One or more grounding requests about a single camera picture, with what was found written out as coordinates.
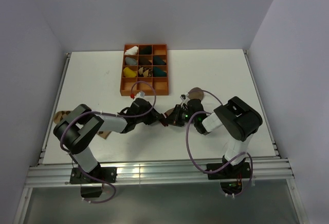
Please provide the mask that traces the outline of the tan sock with maroon cuff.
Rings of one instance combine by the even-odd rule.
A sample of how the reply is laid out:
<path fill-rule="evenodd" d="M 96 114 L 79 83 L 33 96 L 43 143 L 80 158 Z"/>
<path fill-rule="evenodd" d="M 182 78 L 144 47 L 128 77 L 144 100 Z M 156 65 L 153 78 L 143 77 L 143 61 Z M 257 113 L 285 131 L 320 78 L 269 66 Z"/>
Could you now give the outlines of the tan sock with maroon cuff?
<path fill-rule="evenodd" d="M 189 95 L 189 98 L 190 99 L 200 99 L 201 101 L 203 100 L 204 98 L 204 94 L 202 92 L 202 90 L 199 88 L 199 87 L 195 87 L 193 89 L 191 89 L 189 92 L 188 92 L 190 95 Z M 165 112 L 165 124 L 167 124 L 167 113 L 170 113 L 172 111 L 173 108 L 169 109 L 168 111 Z"/>

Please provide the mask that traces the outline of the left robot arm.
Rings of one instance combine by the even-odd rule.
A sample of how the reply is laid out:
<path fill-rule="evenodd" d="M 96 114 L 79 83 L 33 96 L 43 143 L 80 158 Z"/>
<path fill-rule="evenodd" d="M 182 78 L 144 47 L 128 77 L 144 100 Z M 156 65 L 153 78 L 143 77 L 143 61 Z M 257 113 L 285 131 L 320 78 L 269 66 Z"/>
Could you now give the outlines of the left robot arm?
<path fill-rule="evenodd" d="M 95 182 L 100 176 L 100 165 L 89 148 L 94 136 L 98 132 L 126 134 L 139 123 L 151 125 L 155 122 L 166 126 L 164 115 L 143 98 L 136 98 L 118 114 L 93 111 L 80 104 L 55 126 L 53 134 L 61 148 L 80 166 L 82 177 L 87 182 Z"/>

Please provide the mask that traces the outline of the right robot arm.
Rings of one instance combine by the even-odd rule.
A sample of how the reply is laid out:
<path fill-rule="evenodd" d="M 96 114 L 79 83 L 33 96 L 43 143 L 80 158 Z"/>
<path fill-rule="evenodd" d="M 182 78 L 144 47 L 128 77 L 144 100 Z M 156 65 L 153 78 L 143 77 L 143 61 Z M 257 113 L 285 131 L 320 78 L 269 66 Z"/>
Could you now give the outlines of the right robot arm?
<path fill-rule="evenodd" d="M 202 135 L 224 127 L 231 136 L 221 164 L 209 164 L 209 179 L 249 177 L 251 165 L 245 162 L 249 142 L 263 124 L 261 115 L 239 97 L 233 97 L 211 114 L 206 114 L 200 99 L 190 99 L 165 113 L 167 123 L 178 127 L 191 121 Z"/>

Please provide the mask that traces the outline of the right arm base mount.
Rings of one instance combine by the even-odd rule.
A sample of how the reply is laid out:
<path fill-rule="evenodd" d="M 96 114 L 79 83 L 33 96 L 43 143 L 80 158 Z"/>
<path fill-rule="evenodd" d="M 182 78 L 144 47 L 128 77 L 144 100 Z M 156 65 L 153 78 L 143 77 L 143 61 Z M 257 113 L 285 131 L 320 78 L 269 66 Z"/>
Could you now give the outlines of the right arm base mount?
<path fill-rule="evenodd" d="M 238 165 L 232 166 L 229 164 L 223 170 L 215 174 L 208 174 L 209 180 L 223 179 L 247 179 L 250 177 L 251 167 L 248 162 L 241 162 Z"/>

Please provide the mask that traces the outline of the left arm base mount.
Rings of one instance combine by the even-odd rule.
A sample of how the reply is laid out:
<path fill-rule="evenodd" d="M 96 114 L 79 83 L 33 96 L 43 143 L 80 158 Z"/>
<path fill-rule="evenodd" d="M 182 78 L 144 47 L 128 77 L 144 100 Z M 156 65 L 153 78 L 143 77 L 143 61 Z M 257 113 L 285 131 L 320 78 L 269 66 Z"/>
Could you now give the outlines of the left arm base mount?
<path fill-rule="evenodd" d="M 79 167 L 71 170 L 69 184 L 80 185 L 80 195 L 85 201 L 91 203 L 103 203 L 112 200 L 116 194 L 113 183 L 116 182 L 116 167 L 100 167 L 90 173 L 82 171 Z M 96 200 L 103 193 L 105 185 L 113 189 L 112 195 L 105 200 Z"/>

